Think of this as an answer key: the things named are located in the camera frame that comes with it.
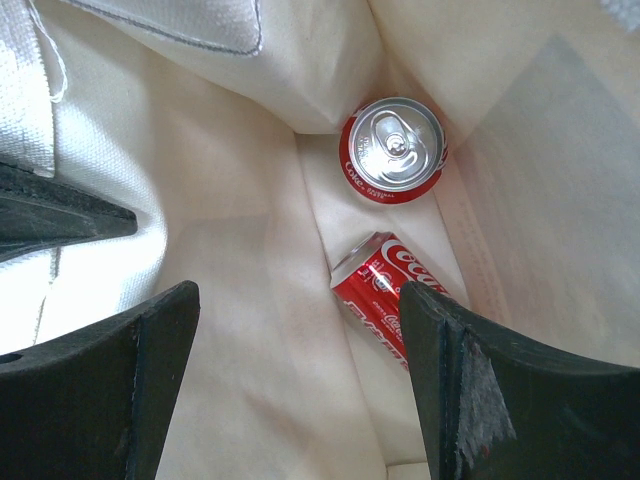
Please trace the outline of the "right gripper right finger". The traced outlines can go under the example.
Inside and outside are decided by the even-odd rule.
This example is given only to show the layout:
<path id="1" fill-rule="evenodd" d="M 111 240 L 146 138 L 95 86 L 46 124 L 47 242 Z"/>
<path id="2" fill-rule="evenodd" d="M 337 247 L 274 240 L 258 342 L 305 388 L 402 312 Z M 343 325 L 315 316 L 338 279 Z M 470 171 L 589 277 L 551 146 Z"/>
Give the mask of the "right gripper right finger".
<path id="1" fill-rule="evenodd" d="M 639 372 L 519 334 L 418 283 L 401 331 L 434 479 L 635 479 Z"/>

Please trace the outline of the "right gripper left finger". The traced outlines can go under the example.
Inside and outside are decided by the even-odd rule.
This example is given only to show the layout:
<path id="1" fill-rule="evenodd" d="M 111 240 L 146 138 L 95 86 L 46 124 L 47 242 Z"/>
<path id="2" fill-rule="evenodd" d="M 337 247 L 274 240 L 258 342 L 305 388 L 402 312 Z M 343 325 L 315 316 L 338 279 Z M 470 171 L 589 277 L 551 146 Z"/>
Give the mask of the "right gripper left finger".
<path id="1" fill-rule="evenodd" d="M 183 281 L 2 355 L 2 478 L 155 478 L 199 315 L 199 287 Z"/>

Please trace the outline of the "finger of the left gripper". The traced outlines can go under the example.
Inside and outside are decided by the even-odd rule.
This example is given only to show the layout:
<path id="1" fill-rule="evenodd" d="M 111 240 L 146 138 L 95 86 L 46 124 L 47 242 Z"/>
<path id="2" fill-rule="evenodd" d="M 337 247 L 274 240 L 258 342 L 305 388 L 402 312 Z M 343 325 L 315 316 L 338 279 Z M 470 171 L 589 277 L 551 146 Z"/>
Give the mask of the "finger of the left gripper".
<path id="1" fill-rule="evenodd" d="M 55 179 L 1 165 L 1 253 L 26 255 L 133 235 L 136 214 Z"/>

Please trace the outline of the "red cola can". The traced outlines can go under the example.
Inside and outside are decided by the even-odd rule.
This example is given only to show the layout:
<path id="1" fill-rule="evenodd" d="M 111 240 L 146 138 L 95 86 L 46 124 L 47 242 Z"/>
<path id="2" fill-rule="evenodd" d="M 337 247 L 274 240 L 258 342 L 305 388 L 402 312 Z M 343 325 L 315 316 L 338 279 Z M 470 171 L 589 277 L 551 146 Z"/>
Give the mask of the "red cola can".
<path id="1" fill-rule="evenodd" d="M 436 114 L 406 97 L 364 105 L 349 117 L 339 142 L 346 180 L 379 204 L 403 204 L 429 192 L 447 158 L 447 138 Z"/>
<path id="2" fill-rule="evenodd" d="M 410 281 L 449 294 L 392 232 L 374 232 L 365 238 L 333 267 L 330 278 L 334 294 L 403 367 L 408 361 L 399 298 Z"/>

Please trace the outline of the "beige canvas tote bag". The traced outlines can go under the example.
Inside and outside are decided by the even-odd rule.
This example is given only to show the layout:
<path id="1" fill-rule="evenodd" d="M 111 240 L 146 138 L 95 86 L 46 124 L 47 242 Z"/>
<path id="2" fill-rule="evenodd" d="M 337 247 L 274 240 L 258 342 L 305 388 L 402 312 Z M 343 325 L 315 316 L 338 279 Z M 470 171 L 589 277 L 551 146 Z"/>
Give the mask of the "beige canvas tote bag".
<path id="1" fill-rule="evenodd" d="M 355 192 L 349 117 L 440 120 L 436 185 Z M 408 372 L 330 270 L 390 230 L 462 305 L 639 363 L 635 1 L 5 1 L 1 148 L 134 235 L 1 266 L 1 351 L 199 287 L 161 479 L 418 479 Z"/>

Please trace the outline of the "red cola can front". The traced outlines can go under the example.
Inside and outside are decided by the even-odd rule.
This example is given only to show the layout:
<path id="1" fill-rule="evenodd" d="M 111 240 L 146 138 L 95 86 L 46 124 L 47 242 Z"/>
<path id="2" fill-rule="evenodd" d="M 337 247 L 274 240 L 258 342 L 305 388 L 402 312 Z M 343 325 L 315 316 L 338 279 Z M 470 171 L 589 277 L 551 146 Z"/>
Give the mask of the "red cola can front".
<path id="1" fill-rule="evenodd" d="M 349 117 L 339 142 L 346 180 L 379 204 L 403 204 L 429 192 L 447 158 L 447 138 L 436 114 L 406 97 L 364 105 Z"/>

